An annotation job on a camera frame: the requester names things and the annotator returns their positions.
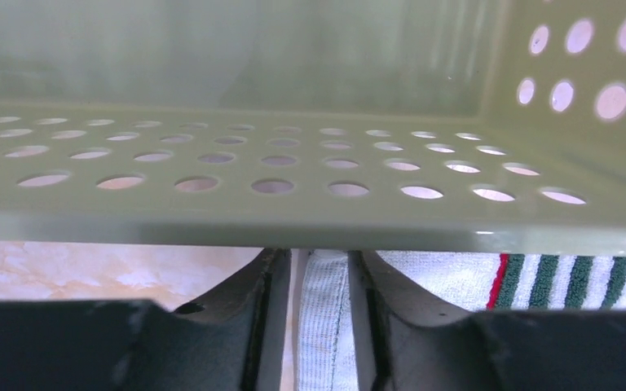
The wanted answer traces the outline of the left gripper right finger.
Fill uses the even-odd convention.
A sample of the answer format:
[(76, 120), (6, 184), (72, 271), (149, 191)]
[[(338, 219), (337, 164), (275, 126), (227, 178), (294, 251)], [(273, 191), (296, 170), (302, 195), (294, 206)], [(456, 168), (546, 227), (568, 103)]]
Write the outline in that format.
[(348, 256), (362, 390), (626, 390), (626, 310), (472, 313)]

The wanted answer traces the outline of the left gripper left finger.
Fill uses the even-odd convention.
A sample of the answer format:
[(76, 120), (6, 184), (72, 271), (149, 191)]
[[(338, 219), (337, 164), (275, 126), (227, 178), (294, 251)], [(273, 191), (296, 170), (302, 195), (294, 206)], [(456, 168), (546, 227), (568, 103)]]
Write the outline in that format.
[(0, 301), (0, 390), (277, 390), (290, 266), (288, 249), (266, 248), (172, 311)]

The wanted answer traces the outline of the green white striped towel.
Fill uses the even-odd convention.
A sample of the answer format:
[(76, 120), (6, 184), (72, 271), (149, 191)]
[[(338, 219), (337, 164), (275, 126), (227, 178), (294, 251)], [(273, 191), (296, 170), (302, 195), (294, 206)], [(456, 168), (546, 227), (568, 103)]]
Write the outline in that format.
[[(626, 257), (395, 252), (383, 259), (422, 288), (469, 311), (626, 310)], [(348, 256), (305, 258), (296, 336), (297, 390), (356, 390)]]

